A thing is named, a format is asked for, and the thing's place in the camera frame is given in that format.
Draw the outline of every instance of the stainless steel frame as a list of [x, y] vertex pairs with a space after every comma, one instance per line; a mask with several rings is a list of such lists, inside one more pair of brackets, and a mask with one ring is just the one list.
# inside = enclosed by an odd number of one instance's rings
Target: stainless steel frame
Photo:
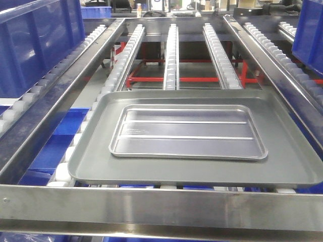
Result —
[[[179, 27], [180, 41], [197, 41], [203, 40], [204, 23], [211, 22], [221, 40], [237, 41], [252, 70], [263, 73], [262, 84], [272, 85], [281, 94], [308, 129], [317, 148], [322, 149], [323, 133], [317, 126], [322, 123], [322, 114], [306, 98], [308, 94], [296, 88], [289, 75], [278, 68], [239, 24], [252, 21], [240, 19], [238, 23], [226, 17], [225, 21], [217, 22], [216, 19], [92, 22], [106, 23], [109, 28], [1, 138], [0, 182], [13, 184], [19, 180], [106, 52], [116, 41], [128, 39], [137, 24], [145, 26], [144, 41], [164, 41], [170, 23]], [[278, 23], [284, 17], [266, 16], [266, 19]], [[270, 34], [272, 40], [282, 40], [277, 31]], [[0, 185], [0, 198], [1, 231], [229, 241], [321, 241], [323, 238], [323, 195]]]

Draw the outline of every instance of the metal tray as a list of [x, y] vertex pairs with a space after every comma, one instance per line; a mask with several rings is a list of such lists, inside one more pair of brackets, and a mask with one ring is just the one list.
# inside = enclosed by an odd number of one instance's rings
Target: metal tray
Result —
[[120, 157], [261, 160], [267, 150], [243, 105], [128, 105], [109, 146]]
[[[109, 150], [128, 105], [244, 105], [268, 156], [248, 160], [117, 157]], [[323, 180], [323, 163], [273, 92], [180, 90], [116, 92], [99, 102], [68, 164], [88, 184], [307, 187]]]

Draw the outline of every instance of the blue crate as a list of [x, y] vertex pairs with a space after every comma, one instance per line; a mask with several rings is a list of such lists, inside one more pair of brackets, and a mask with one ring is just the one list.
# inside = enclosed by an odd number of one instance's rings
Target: blue crate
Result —
[[22, 5], [22, 4], [27, 4], [30, 3], [34, 0], [10, 0], [10, 1], [0, 1], [0, 11], [4, 9], [10, 9], [14, 8], [16, 6]]
[[169, 238], [123, 238], [105, 237], [103, 242], [198, 242], [198, 240], [169, 239]]
[[66, 235], [3, 232], [0, 242], [68, 242]]
[[28, 170], [53, 174], [87, 112], [87, 108], [70, 109]]
[[293, 55], [323, 77], [323, 0], [303, 0]]
[[111, 7], [81, 8], [83, 19], [105, 19], [111, 17]]
[[0, 97], [20, 97], [85, 38], [79, 0], [37, 0], [0, 13]]

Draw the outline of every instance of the red metal frame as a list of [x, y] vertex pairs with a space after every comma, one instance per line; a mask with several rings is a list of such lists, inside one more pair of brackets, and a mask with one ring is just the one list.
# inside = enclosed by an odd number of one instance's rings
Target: red metal frame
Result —
[[[126, 43], [122, 42], [121, 43], [121, 51], [124, 49]], [[126, 81], [126, 86], [127, 88], [131, 87], [131, 84], [134, 82], [162, 82], [164, 80], [163, 77], [136, 77], [136, 74], [139, 72], [140, 68], [143, 65], [146, 65], [146, 63], [164, 63], [164, 59], [146, 59], [146, 44], [143, 43], [142, 45], [142, 56], [143, 60], [141, 63], [133, 70], [133, 72], [129, 75], [127, 81]], [[239, 76], [241, 80], [241, 84], [243, 88], [245, 88], [247, 83], [258, 83], [258, 79], [256, 78], [247, 78], [247, 72], [248, 72], [248, 64], [246, 61], [242, 59], [232, 59], [232, 42], [228, 41], [226, 43], [226, 53], [228, 54], [230, 61], [232, 63], [242, 63], [242, 71], [241, 74], [237, 75]], [[210, 59], [182, 59], [180, 60], [181, 63], [210, 63]], [[217, 77], [181, 77], [180, 78], [181, 82], [218, 82], [219, 79]], [[316, 83], [318, 84], [323, 84], [322, 79], [316, 79]]]

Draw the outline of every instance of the tray rim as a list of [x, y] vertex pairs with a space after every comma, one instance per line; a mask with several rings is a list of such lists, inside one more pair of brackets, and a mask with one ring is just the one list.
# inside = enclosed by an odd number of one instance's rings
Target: tray rim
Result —
[[[145, 106], [160, 106], [160, 108], [144, 108]], [[257, 157], [252, 157], [252, 156], [223, 156], [223, 155], [217, 155], [217, 156], [210, 156], [210, 155], [187, 155], [187, 154], [157, 154], [157, 153], [120, 153], [116, 152], [116, 145], [118, 142], [118, 137], [120, 136], [120, 132], [122, 131], [124, 119], [127, 115], [127, 112], [130, 110], [179, 110], [181, 107], [184, 107], [185, 110], [189, 111], [212, 111], [215, 109], [194, 109], [190, 108], [193, 106], [201, 106], [201, 107], [214, 107], [214, 106], [219, 106], [219, 107], [224, 107], [223, 110], [237, 110], [234, 107], [239, 107], [240, 110], [242, 110], [245, 114], [247, 114], [247, 120], [249, 122], [249, 126], [251, 129], [251, 132], [254, 134], [255, 142], [258, 145], [258, 150], [261, 152], [260, 156]], [[115, 127], [115, 130], [113, 132], [110, 144], [109, 144], [109, 151], [116, 157], [134, 157], [134, 158], [187, 158], [187, 159], [210, 159], [210, 160], [243, 160], [243, 161], [261, 161], [264, 160], [268, 156], [268, 149], [264, 145], [261, 136], [258, 132], [258, 129], [255, 125], [254, 118], [252, 116], [252, 112], [249, 107], [242, 105], [242, 104], [129, 104], [125, 107], [120, 112], [118, 123]]]

